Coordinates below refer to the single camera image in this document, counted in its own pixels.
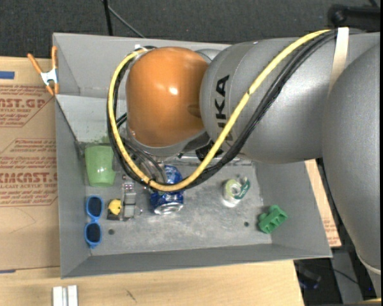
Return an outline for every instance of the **black floor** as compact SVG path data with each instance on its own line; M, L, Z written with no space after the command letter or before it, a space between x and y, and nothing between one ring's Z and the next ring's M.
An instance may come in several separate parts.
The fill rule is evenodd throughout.
M329 24L332 4L368 0L109 0L144 36L235 43L300 36ZM136 36L112 17L116 36ZM0 55L48 57L53 32L107 34L100 0L0 0Z

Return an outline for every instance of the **gray bin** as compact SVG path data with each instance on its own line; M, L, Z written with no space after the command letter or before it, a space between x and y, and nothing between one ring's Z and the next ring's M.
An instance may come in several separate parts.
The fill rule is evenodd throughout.
M136 45L192 50L227 46L59 33L54 34L54 45L58 48L60 83L56 130L61 277L331 257L304 163L249 160L235 160L213 178L187 190L185 206L175 214L153 214L147 190L135 186L142 215L127 222L110 221L105 210L100 219L102 242L90 249L84 240L84 226L89 222L86 197L98 194L105 206L120 198L124 173L117 173L113 187L89 186L78 146L98 142L107 132L106 95L116 66ZM120 114L125 111L124 81ZM196 161L190 156L189 164L176 166L189 173L193 163ZM224 207L222 185L237 175L247 176L252 186L237 207ZM273 204L289 218L267 235L257 229L257 216Z

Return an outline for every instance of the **small metal part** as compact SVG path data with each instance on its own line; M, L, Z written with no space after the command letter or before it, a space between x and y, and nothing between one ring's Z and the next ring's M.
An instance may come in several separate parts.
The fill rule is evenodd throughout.
M121 209L121 219L122 221L127 221L134 218L136 215L142 213L142 209L136 206L136 191L135 183L130 180L126 180L122 185L123 188L123 205Z
M235 207L245 196L250 188L250 181L247 177L240 180L229 179L223 187L222 202L226 207Z
M52 306L78 306L78 286L53 287Z
M53 68L48 73L40 73L45 85L50 85L50 82L58 83L57 69Z

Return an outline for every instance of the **green plastic piece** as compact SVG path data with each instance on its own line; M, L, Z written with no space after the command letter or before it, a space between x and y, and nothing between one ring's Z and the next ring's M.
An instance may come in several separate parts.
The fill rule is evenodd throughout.
M114 151L111 146L95 145L85 149L85 162L89 185L95 187L112 186L115 171L112 169Z
M288 219L287 214L278 205L272 205L268 213L258 216L258 228L265 233L271 233L286 219Z

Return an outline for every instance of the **blue can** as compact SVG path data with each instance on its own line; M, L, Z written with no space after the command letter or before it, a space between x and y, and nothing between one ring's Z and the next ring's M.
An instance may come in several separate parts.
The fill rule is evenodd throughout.
M168 184L176 184L183 180L175 166L165 166ZM156 214L170 214L183 208L184 190L169 193L155 192L151 194L151 206Z

